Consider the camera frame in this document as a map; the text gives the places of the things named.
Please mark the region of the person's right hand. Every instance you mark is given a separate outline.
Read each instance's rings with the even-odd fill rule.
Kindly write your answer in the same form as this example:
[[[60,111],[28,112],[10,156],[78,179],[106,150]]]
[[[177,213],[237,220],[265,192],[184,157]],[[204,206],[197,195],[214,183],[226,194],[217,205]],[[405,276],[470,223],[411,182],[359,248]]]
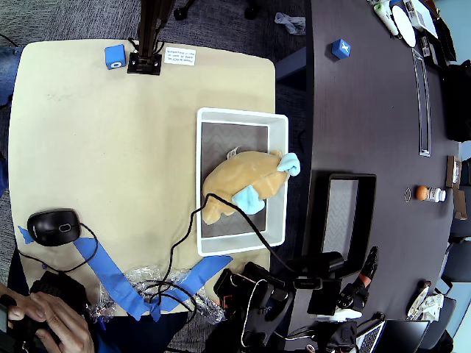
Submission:
[[[16,302],[8,310],[10,320],[28,316],[48,324],[49,329],[38,329],[35,333],[47,352],[95,352],[87,322],[62,299],[42,292],[23,296],[9,288],[2,289],[1,294]]]

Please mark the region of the person's left hand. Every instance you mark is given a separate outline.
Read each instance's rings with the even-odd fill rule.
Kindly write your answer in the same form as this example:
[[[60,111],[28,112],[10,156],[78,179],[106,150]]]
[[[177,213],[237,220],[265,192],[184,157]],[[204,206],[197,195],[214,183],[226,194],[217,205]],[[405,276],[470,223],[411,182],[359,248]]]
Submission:
[[[3,284],[0,284],[0,302],[5,307],[16,306],[16,300],[10,295],[12,291],[5,287]]]

